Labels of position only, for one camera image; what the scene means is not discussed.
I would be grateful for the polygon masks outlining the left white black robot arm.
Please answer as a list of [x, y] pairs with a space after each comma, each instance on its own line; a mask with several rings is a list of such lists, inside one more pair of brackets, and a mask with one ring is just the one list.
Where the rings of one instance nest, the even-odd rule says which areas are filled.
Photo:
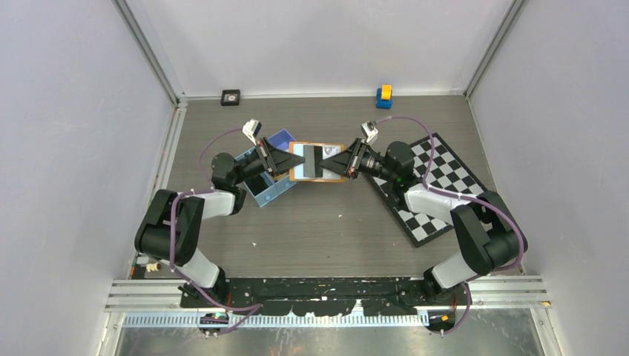
[[274, 146], [263, 137], [254, 148], [235, 158], [217, 154], [211, 161], [210, 188], [204, 192], [178, 193], [158, 190], [136, 233], [134, 248], [187, 277], [200, 287], [199, 297], [210, 307], [221, 306], [227, 298], [225, 272], [198, 248], [203, 220], [237, 214], [246, 199], [239, 187], [247, 179], [269, 173], [286, 174], [305, 159]]

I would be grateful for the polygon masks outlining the orange leather card holder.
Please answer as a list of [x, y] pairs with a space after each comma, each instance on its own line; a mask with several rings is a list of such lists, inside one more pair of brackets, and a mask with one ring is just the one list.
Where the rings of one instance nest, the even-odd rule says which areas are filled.
[[339, 154], [344, 148], [343, 144], [290, 142], [289, 153], [301, 156], [304, 162], [289, 170], [289, 179], [294, 182], [344, 182], [343, 175], [321, 165], [324, 159]]

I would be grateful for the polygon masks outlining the white silver credit card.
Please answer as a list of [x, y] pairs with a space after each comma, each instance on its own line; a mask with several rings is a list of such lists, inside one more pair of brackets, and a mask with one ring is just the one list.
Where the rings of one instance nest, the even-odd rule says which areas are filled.
[[322, 147], [323, 153], [322, 156], [324, 159], [335, 156], [339, 154], [343, 149], [340, 145], [324, 145]]

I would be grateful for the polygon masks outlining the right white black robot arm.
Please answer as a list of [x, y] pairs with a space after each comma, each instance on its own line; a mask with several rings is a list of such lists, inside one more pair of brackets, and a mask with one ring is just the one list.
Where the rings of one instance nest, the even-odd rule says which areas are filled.
[[382, 179], [391, 186], [398, 207], [442, 220], [455, 230], [459, 251], [424, 272], [424, 296], [442, 304], [453, 287], [521, 261], [526, 243], [521, 229], [501, 197], [493, 191], [478, 196], [430, 186], [415, 175], [415, 155], [405, 142], [395, 141], [384, 155], [362, 139], [320, 161], [321, 168], [354, 179], [359, 174]]

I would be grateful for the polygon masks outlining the dark grey credit card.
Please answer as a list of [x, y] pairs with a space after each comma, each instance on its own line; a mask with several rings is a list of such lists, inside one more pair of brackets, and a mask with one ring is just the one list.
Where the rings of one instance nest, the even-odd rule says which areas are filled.
[[323, 150], [321, 145], [304, 145], [303, 157], [305, 162], [303, 163], [303, 177], [306, 179], [320, 179], [323, 178], [323, 169], [320, 167], [320, 162], [323, 160]]

